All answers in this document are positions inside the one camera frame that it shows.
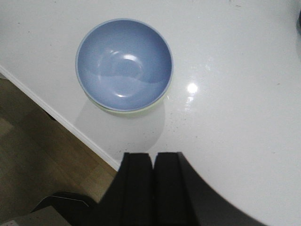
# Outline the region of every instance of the dark object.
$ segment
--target dark object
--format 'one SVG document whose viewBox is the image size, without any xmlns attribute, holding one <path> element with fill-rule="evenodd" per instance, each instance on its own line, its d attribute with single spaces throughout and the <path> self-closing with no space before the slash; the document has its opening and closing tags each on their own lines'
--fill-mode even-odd
<svg viewBox="0 0 301 226">
<path fill-rule="evenodd" d="M 177 153 L 191 214 L 201 226 L 264 226 L 216 193 L 191 167 L 182 153 Z"/>
<path fill-rule="evenodd" d="M 83 226 L 150 226 L 152 196 L 149 155 L 125 153 L 111 186 Z"/>
<path fill-rule="evenodd" d="M 122 225 L 150 226 L 153 219 L 153 171 L 148 154 L 131 154 Z"/>
<path fill-rule="evenodd" d="M 45 113 L 48 115 L 48 117 L 49 117 L 51 120 L 56 121 L 55 118 L 52 117 L 48 112 L 45 111 Z"/>
<path fill-rule="evenodd" d="M 187 197 L 176 153 L 159 153 L 155 162 L 155 209 L 157 225 L 188 226 Z"/>
<path fill-rule="evenodd" d="M 80 226 L 96 207 L 97 203 L 88 196 L 57 192 L 43 199 L 32 212 L 52 206 L 72 226 Z"/>
<path fill-rule="evenodd" d="M 34 211 L 49 205 L 73 226 L 264 226 L 216 193 L 182 153 L 159 153 L 154 170 L 148 154 L 125 153 L 98 204 L 56 193 Z"/>
</svg>

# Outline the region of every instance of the countertop edge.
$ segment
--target countertop edge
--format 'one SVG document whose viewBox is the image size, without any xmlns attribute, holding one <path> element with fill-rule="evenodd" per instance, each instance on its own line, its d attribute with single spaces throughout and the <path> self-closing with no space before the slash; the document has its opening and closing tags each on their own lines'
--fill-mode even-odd
<svg viewBox="0 0 301 226">
<path fill-rule="evenodd" d="M 47 105 L 41 98 L 36 96 L 28 87 L 26 87 L 20 80 L 15 78 L 9 71 L 0 65 L 0 73 L 3 74 L 8 80 L 10 80 L 15 86 L 17 86 L 23 93 L 25 93 L 30 99 L 32 99 L 36 104 L 43 108 L 47 113 L 49 113 L 55 120 L 62 124 L 67 130 L 69 130 L 73 135 L 80 139 L 85 145 L 87 145 L 92 151 L 94 151 L 99 157 L 101 157 L 106 163 L 108 163 L 112 168 L 118 170 L 120 164 L 117 163 L 113 158 L 111 158 L 106 152 L 104 152 L 99 146 L 97 146 L 93 141 L 91 141 L 87 136 L 80 132 L 76 127 L 74 127 L 70 122 L 68 122 L 64 117 L 62 117 L 58 112 L 56 112 L 52 107 Z"/>
</svg>

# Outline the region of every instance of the bowl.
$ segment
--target bowl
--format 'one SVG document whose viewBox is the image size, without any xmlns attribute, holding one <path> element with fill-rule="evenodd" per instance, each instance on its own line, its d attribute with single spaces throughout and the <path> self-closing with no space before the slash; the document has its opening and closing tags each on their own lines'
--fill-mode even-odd
<svg viewBox="0 0 301 226">
<path fill-rule="evenodd" d="M 132 19 L 116 19 L 84 37 L 76 55 L 76 73 L 97 105 L 112 111 L 138 111 L 166 92 L 172 57 L 153 28 Z"/>
</svg>

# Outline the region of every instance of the floor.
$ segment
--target floor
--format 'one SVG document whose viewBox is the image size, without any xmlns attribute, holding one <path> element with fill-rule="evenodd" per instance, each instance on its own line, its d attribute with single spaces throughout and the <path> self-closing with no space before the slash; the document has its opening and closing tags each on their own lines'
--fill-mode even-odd
<svg viewBox="0 0 301 226">
<path fill-rule="evenodd" d="M 0 79 L 0 222 L 58 191 L 99 201 L 116 171 L 8 80 Z"/>
</svg>

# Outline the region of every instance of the white table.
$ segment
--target white table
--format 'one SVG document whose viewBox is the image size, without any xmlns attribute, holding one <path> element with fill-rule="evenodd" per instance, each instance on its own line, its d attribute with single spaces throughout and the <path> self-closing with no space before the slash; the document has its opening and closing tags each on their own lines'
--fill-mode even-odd
<svg viewBox="0 0 301 226">
<path fill-rule="evenodd" d="M 299 0 L 1 0 L 0 72 L 112 167 L 123 152 L 181 151 L 232 204 L 301 225 Z M 114 18 L 158 30 L 173 82 L 131 116 L 91 103 L 75 74 L 84 35 Z"/>
</svg>

